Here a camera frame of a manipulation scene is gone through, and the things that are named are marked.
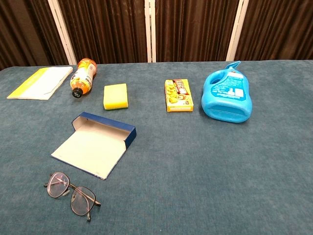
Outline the blue glasses case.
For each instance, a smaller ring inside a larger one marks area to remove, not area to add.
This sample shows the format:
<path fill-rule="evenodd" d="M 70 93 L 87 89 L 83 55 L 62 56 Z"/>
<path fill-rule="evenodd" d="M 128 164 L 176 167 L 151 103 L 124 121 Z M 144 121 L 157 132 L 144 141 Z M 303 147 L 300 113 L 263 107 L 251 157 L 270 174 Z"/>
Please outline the blue glasses case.
<path fill-rule="evenodd" d="M 87 112 L 72 126 L 74 133 L 51 156 L 102 180 L 136 138 L 135 126 Z"/>

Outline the metal frame eyeglasses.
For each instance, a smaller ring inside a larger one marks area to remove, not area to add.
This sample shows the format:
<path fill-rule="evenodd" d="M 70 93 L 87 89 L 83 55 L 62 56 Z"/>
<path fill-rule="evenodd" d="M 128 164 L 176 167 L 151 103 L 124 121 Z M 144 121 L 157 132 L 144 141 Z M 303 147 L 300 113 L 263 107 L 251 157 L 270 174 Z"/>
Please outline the metal frame eyeglasses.
<path fill-rule="evenodd" d="M 49 181 L 44 183 L 44 187 L 52 198 L 65 196 L 72 189 L 71 210 L 78 216 L 86 216 L 87 222 L 91 222 L 90 211 L 92 208 L 94 206 L 101 207 L 101 203 L 97 201 L 95 194 L 89 188 L 74 185 L 63 172 L 50 173 Z"/>

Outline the yellow snack box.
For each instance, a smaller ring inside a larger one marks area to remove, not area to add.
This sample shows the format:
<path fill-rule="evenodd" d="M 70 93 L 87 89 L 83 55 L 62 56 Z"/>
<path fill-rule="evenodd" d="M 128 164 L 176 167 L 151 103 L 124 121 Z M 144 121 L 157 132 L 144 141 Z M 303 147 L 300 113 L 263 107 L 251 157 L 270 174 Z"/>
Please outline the yellow snack box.
<path fill-rule="evenodd" d="M 192 112 L 194 103 L 187 79 L 167 79 L 164 83 L 167 112 Z"/>

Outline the yellow sponge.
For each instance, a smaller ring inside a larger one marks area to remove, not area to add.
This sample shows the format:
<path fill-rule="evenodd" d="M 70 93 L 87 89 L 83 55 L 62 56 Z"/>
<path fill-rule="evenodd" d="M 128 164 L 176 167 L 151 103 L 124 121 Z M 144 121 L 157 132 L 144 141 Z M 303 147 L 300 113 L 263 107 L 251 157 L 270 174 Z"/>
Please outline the yellow sponge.
<path fill-rule="evenodd" d="M 126 83 L 106 85 L 104 87 L 103 105 L 105 110 L 128 108 Z"/>

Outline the teal felt table cover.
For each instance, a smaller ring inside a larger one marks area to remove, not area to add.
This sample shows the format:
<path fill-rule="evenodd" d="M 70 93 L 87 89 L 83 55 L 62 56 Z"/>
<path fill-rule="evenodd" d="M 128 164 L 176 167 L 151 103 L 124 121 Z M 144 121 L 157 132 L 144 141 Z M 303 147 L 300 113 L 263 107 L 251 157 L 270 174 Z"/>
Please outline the teal felt table cover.
<path fill-rule="evenodd" d="M 206 116 L 206 77 L 226 62 L 104 64 L 90 94 L 64 82 L 48 101 L 9 100 L 36 71 L 0 71 L 0 235 L 313 235 L 313 60 L 243 61 L 253 110 L 241 124 Z M 164 83 L 187 79 L 192 112 L 167 112 Z M 104 87 L 126 83 L 128 108 L 105 110 Z M 51 153 L 81 112 L 136 127 L 106 180 Z M 89 188 L 101 207 L 48 195 L 50 173 Z"/>

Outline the blue detergent pump bottle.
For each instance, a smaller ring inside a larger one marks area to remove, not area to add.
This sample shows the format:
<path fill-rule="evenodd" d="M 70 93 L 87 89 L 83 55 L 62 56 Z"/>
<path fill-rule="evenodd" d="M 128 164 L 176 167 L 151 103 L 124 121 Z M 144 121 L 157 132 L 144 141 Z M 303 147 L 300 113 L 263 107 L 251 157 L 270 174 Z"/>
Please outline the blue detergent pump bottle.
<path fill-rule="evenodd" d="M 201 106 L 213 119 L 241 123 L 252 113 L 247 77 L 237 70 L 241 62 L 228 64 L 225 69 L 207 76 L 203 85 Z"/>

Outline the orange drink bottle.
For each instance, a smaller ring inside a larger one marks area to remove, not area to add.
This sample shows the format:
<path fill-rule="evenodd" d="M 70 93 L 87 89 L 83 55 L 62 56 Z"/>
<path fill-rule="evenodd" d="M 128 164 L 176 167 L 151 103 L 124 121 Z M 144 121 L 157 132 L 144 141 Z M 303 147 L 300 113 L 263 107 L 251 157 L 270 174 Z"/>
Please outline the orange drink bottle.
<path fill-rule="evenodd" d="M 84 58 L 78 63 L 77 71 L 70 80 L 74 98 L 81 98 L 91 90 L 96 72 L 97 64 L 92 59 Z"/>

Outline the dark brown pleated curtain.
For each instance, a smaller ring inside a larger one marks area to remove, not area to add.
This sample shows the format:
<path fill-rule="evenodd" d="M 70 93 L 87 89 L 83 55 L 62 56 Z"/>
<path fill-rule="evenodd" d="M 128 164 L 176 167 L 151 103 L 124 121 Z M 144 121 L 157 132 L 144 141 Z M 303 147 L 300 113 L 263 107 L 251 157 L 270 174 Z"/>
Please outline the dark brown pleated curtain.
<path fill-rule="evenodd" d="M 76 60 L 147 61 L 144 0 L 58 0 Z"/>
<path fill-rule="evenodd" d="M 239 0 L 156 0 L 157 62 L 224 61 Z"/>
<path fill-rule="evenodd" d="M 67 63 L 48 0 L 0 0 L 0 70 Z"/>
<path fill-rule="evenodd" d="M 313 0 L 249 0 L 236 60 L 313 60 Z"/>

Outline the yellow white booklet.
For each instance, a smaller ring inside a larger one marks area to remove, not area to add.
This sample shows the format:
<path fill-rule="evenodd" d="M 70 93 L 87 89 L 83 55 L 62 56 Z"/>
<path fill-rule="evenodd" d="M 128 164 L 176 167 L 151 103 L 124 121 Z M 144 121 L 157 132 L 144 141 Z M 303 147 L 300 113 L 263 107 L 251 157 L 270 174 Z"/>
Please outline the yellow white booklet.
<path fill-rule="evenodd" d="M 72 71 L 72 67 L 40 68 L 16 88 L 7 99 L 49 100 Z"/>

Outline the white partition frame post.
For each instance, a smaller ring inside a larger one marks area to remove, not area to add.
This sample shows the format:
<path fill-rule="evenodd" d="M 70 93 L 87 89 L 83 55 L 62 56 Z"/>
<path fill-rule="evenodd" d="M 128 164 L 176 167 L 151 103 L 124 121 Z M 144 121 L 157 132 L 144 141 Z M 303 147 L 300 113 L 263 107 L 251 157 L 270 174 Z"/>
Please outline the white partition frame post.
<path fill-rule="evenodd" d="M 248 4 L 249 0 L 239 0 L 236 17 L 234 20 L 234 25 L 231 33 L 231 38 L 228 46 L 228 51 L 225 59 L 226 61 L 234 61 Z"/>
<path fill-rule="evenodd" d="M 74 54 L 74 50 L 72 47 L 72 43 L 67 31 L 67 26 L 59 5 L 59 1 L 58 0 L 47 0 L 52 16 L 54 18 L 61 42 L 62 42 L 62 46 L 64 48 L 67 60 L 68 60 L 68 64 L 69 65 L 76 65 L 77 64 L 77 60 Z"/>
<path fill-rule="evenodd" d="M 156 47 L 156 0 L 144 0 L 147 62 L 157 61 Z"/>

